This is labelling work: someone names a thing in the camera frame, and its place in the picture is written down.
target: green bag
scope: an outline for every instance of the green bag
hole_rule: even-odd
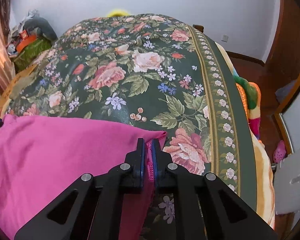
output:
[[[18,73],[26,69],[41,52],[50,48],[51,43],[45,38],[36,39],[34,42],[26,46],[13,60],[16,72]]]

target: blue flower print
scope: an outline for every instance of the blue flower print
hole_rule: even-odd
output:
[[[45,86],[47,84],[47,81],[42,79],[42,80],[40,80],[39,84],[42,85],[42,86]]]
[[[95,47],[96,47],[96,46],[93,45],[93,44],[89,44],[89,46],[88,46],[89,49],[93,49],[93,48],[95,48]]]
[[[160,92],[164,93],[164,92],[167,92],[168,86],[165,85],[164,83],[161,83],[161,84],[158,86],[158,89],[160,89]]]
[[[176,94],[176,88],[168,88],[169,95],[175,95]]]

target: wooden floor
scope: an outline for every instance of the wooden floor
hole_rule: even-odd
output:
[[[273,162],[273,152],[280,139],[277,127],[272,119],[272,115],[278,107],[275,91],[279,88],[276,78],[266,71],[265,67],[250,61],[231,58],[234,68],[240,77],[249,82],[256,83],[261,90],[261,123],[260,140],[266,148],[266,152]]]

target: green floral blanket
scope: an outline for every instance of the green floral blanket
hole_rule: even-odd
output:
[[[164,151],[175,163],[196,174],[216,173],[256,210],[246,115],[226,62],[203,33],[163,15],[84,20],[38,68],[8,112],[166,130]],[[175,239],[172,195],[154,199],[141,238]]]

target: wall outlet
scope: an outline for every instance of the wall outlet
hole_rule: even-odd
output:
[[[228,37],[227,35],[223,35],[221,40],[224,41],[224,42],[227,42],[227,41],[228,41],[228,38],[229,38],[229,37]]]

